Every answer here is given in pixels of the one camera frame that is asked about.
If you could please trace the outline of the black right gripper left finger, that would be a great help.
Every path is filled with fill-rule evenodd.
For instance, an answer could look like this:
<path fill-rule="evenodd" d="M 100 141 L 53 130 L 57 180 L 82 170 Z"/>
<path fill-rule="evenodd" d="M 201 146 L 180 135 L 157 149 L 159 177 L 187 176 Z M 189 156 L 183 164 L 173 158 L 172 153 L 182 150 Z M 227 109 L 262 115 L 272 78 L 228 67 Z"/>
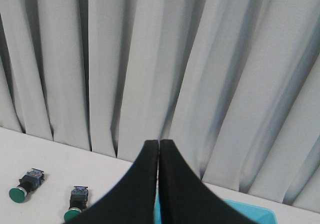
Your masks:
<path fill-rule="evenodd" d="M 66 223 L 154 223 L 157 140 L 147 140 L 132 166 L 100 200 Z"/>

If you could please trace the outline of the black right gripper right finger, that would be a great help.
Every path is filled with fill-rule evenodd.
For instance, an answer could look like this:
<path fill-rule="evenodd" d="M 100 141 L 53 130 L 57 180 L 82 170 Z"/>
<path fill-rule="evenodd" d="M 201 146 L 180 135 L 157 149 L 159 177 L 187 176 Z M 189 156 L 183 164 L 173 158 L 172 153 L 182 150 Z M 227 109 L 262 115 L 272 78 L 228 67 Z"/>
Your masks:
<path fill-rule="evenodd" d="M 211 192 L 169 139 L 160 141 L 159 200 L 162 223 L 255 223 Z"/>

